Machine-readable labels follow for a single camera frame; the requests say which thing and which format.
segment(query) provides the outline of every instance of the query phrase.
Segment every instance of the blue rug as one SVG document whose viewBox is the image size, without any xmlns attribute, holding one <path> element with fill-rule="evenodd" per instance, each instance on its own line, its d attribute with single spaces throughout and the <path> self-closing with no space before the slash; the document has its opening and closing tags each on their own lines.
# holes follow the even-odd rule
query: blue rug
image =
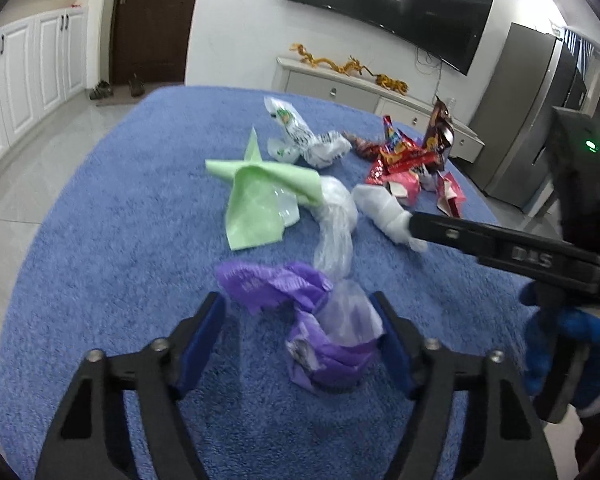
<svg viewBox="0 0 600 480">
<path fill-rule="evenodd" d="M 205 173 L 206 158 L 242 158 L 252 124 L 263 153 L 270 136 L 281 136 L 264 108 L 268 94 L 156 91 L 97 145 L 64 188 L 20 270 L 0 340 L 0 440 L 22 480 L 33 479 L 46 429 L 88 349 L 133 352 L 169 334 L 218 288 L 214 267 L 225 259 L 311 262 L 318 225 L 306 210 L 283 242 L 232 253 L 224 236 L 230 187 Z M 382 133 L 381 118 L 371 114 L 285 98 L 314 132 L 348 130 L 374 139 Z M 322 173 L 351 189 L 368 168 L 349 154 Z M 496 223 L 471 185 L 449 168 L 467 196 L 465 217 Z M 421 193 L 416 209 L 435 212 L 435 196 Z M 425 336 L 456 351 L 502 348 L 522 362 L 528 311 L 516 294 L 523 280 L 444 247 L 430 245 L 424 254 L 396 247 L 364 217 L 353 241 L 353 278 L 368 292 L 382 290 Z M 199 387 L 180 404 L 209 477 L 382 478 L 412 403 L 392 387 L 382 364 L 348 394 L 314 396 L 292 384 L 283 345 L 292 320 L 290 311 L 251 317 L 229 306 Z M 452 477 L 458 453 L 463 397 L 455 404 L 438 474 L 444 479 Z M 127 407 L 139 473 L 155 478 L 133 394 Z"/>
</svg>

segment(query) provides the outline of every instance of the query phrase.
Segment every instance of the drawer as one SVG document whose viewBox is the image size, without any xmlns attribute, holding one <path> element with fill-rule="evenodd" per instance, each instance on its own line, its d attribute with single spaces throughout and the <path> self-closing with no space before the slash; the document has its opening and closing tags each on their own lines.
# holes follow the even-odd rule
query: drawer
<svg viewBox="0 0 600 480">
<path fill-rule="evenodd" d="M 454 145 L 449 156 L 456 156 L 469 162 L 473 162 L 480 153 L 484 144 L 467 134 L 454 130 Z"/>
<path fill-rule="evenodd" d="M 289 73 L 285 91 L 290 94 L 317 97 L 371 113 L 376 110 L 380 99 L 378 95 L 366 90 L 299 72 Z"/>
<path fill-rule="evenodd" d="M 424 114 L 398 103 L 384 101 L 384 105 L 378 110 L 378 115 L 389 115 L 392 121 L 406 124 L 418 133 L 425 134 L 430 114 Z"/>
</svg>

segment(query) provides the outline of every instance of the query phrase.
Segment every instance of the tv stand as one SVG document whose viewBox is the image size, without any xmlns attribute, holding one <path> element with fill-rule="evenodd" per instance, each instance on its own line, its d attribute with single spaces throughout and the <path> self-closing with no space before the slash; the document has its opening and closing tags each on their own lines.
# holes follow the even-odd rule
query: tv stand
<svg viewBox="0 0 600 480">
<path fill-rule="evenodd" d="M 294 59 L 277 59 L 272 89 L 307 95 L 391 118 L 414 128 L 421 135 L 427 129 L 433 106 L 403 96 L 358 76 L 347 76 L 325 68 L 312 68 Z M 450 156 L 473 162 L 484 143 L 468 126 L 454 120 L 456 140 Z"/>
</svg>

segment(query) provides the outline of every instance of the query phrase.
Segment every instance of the screw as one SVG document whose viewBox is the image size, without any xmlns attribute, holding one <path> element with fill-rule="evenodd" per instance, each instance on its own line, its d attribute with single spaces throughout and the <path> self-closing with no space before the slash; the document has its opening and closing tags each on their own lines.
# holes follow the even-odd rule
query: screw
<svg viewBox="0 0 600 480">
<path fill-rule="evenodd" d="M 494 363 L 501 363 L 504 361 L 504 352 L 502 350 L 494 350 L 489 355 L 489 359 L 491 359 Z"/>
<path fill-rule="evenodd" d="M 154 339 L 151 343 L 151 350 L 154 352 L 162 352 L 169 348 L 169 341 L 163 337 Z"/>
<path fill-rule="evenodd" d="M 99 348 L 94 348 L 93 350 L 89 350 L 84 356 L 90 363 L 97 363 L 104 357 L 104 352 Z"/>
<path fill-rule="evenodd" d="M 427 337 L 424 340 L 424 348 L 427 350 L 440 350 L 440 341 L 434 337 Z"/>
</svg>

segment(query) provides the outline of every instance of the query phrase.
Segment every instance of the refrigerator door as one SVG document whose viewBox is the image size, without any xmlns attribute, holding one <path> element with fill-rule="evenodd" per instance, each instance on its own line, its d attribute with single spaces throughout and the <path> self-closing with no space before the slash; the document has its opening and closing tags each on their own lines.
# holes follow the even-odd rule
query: refrigerator door
<svg viewBox="0 0 600 480">
<path fill-rule="evenodd" d="M 544 81 L 555 36 L 512 23 L 500 59 L 469 127 L 484 148 L 467 169 L 484 189 L 523 127 Z"/>
<path fill-rule="evenodd" d="M 520 133 L 485 192 L 524 208 L 549 175 L 544 143 L 552 121 L 552 107 L 562 107 L 576 73 L 576 61 L 562 41 L 556 41 L 546 78 Z"/>
</svg>

